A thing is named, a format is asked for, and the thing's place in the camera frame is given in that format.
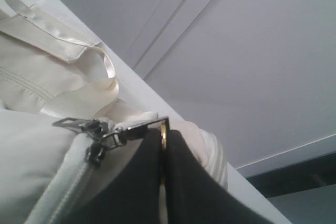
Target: white handbag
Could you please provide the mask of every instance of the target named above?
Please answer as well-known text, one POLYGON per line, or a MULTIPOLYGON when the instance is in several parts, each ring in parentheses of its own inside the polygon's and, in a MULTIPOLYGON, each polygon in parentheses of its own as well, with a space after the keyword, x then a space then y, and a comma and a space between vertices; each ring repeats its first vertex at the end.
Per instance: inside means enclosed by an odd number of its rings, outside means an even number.
MULTIPOLYGON (((141 139, 108 152, 96 169, 85 158, 93 139, 52 123, 67 117, 86 122, 100 118, 113 132, 158 115, 118 99, 116 71, 105 45, 86 26, 65 24, 38 5, 5 1, 17 15, 0 20, 4 105, 0 109, 0 223, 57 223, 111 183, 141 139), (102 62, 92 61, 97 54, 102 62), (87 77, 92 62, 107 72, 105 78, 87 77)), ((226 161, 217 138, 190 122, 171 120, 171 128, 182 133, 199 163, 225 187, 226 161)))

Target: white ceiling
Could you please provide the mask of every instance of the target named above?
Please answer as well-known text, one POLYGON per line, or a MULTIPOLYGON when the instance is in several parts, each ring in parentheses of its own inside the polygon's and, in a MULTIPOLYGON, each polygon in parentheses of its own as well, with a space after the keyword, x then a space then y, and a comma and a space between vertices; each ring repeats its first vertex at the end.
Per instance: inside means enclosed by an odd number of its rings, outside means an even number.
POLYGON ((213 0, 146 82, 235 167, 286 152, 336 133, 335 17, 336 0, 213 0))

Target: black fabric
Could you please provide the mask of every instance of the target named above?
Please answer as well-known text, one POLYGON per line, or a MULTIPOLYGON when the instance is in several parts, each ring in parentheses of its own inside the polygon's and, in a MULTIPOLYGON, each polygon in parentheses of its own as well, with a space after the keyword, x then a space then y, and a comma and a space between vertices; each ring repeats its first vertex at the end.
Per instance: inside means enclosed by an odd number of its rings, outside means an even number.
POLYGON ((270 224, 223 190, 199 165, 178 131, 169 131, 164 158, 171 224, 270 224))
POLYGON ((159 224, 161 136, 150 130, 116 179, 62 224, 159 224))

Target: white leather bag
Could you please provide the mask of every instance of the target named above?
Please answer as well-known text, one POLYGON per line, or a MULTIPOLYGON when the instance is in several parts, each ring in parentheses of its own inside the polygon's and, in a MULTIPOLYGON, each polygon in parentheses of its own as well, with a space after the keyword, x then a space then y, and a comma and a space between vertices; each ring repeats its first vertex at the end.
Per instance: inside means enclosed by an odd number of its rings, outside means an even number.
MULTIPOLYGON (((107 153, 94 169, 85 159, 92 138, 52 123, 103 118, 113 131, 158 114, 118 99, 113 64, 86 26, 65 24, 38 5, 5 1, 17 15, 0 20, 0 223, 57 223, 111 183, 141 139, 107 153), (96 54, 103 58, 96 64, 107 78, 84 74, 96 54)), ((190 122, 171 120, 171 128, 182 133, 199 163, 225 187, 226 161, 217 138, 190 122)))

